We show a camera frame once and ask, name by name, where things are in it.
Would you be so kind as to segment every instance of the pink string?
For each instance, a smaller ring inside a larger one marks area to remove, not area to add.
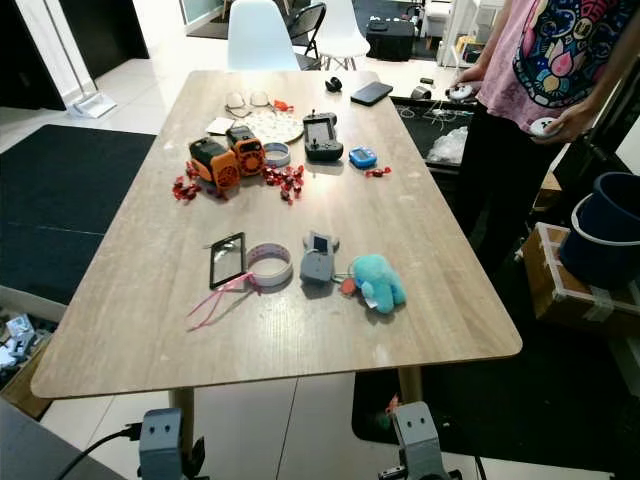
[[[204,300],[202,300],[198,305],[196,305],[193,308],[193,310],[191,310],[187,314],[187,318],[190,317],[193,313],[195,313],[205,303],[207,303],[213,297],[218,295],[218,298],[216,298],[216,301],[213,304],[213,307],[211,308],[211,311],[209,312],[209,315],[207,315],[207,318],[202,320],[196,326],[188,328],[187,332],[193,332],[194,330],[198,330],[199,328],[207,327],[209,325],[212,325],[214,322],[210,322],[209,319],[213,316],[213,312],[215,312],[216,307],[218,306],[218,303],[220,303],[220,299],[222,298],[222,295],[224,295],[224,293],[227,292],[228,290],[231,290],[232,288],[234,288],[237,284],[239,284],[241,282],[244,282],[245,280],[248,280],[249,283],[251,283],[251,286],[254,288],[254,290],[258,292],[258,295],[260,295],[262,293],[260,291],[260,287],[256,284],[255,279],[253,278],[253,273],[252,272],[247,272],[244,275],[240,275],[239,277],[234,278],[233,280],[230,280],[229,282],[227,282],[224,285],[222,285],[222,286],[218,287],[217,289],[215,289],[210,295],[208,295]]]

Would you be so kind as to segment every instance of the blue device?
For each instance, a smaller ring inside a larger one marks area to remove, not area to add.
[[[370,148],[356,147],[349,152],[349,160],[356,168],[365,169],[373,167],[378,157]]]

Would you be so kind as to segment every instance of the plastic bag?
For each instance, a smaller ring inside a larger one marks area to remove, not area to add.
[[[433,143],[427,155],[427,162],[449,162],[460,164],[464,142],[467,140],[467,127],[451,130]]]

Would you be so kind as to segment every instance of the black chair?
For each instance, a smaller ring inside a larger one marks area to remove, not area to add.
[[[302,35],[307,35],[308,37],[308,34],[311,34],[304,55],[296,53],[300,70],[320,70],[321,60],[318,57],[318,47],[316,46],[315,38],[326,12],[327,6],[324,3],[315,3],[300,9],[287,24],[289,38],[291,38],[292,41]],[[307,56],[312,50],[315,58]]]

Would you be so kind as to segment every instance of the black smartphone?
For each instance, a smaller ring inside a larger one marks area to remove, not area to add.
[[[369,85],[362,87],[351,95],[351,101],[370,107],[389,95],[389,92],[392,90],[393,87],[391,85],[386,85],[380,82],[371,82]]]
[[[230,235],[211,245],[209,288],[215,290],[247,273],[244,232]]]

